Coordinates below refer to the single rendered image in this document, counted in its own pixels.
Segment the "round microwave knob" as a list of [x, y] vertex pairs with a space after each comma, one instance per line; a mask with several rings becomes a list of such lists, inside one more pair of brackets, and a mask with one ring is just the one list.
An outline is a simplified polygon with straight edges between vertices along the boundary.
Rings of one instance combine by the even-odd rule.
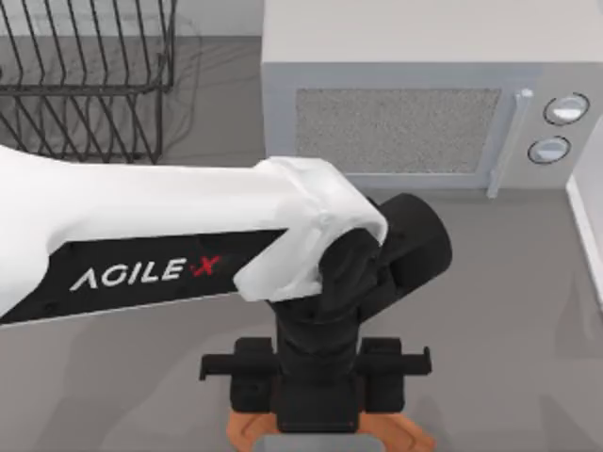
[[550, 165], [563, 160], [571, 149], [572, 145], [568, 139], [555, 136], [533, 142], [527, 156], [536, 165]]
[[565, 126], [579, 121], [590, 109], [589, 99], [582, 93], [555, 97], [544, 108], [543, 116], [547, 123]]

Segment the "pale microwave oven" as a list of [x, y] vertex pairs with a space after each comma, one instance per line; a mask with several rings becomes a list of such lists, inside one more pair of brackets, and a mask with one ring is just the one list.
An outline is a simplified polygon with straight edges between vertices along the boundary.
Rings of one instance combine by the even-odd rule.
[[[504, 189], [562, 189], [603, 122], [603, 0], [265, 0], [264, 63], [534, 63], [542, 71]], [[556, 126], [546, 104], [573, 92], [590, 101]], [[530, 145], [565, 137], [570, 153], [532, 163]]]

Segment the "microwave door with speckled window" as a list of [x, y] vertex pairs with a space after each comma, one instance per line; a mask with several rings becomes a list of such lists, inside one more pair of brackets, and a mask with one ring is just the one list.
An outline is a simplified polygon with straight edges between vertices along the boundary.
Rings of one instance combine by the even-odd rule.
[[484, 189], [534, 63], [264, 63], [268, 154], [318, 157], [368, 188]]

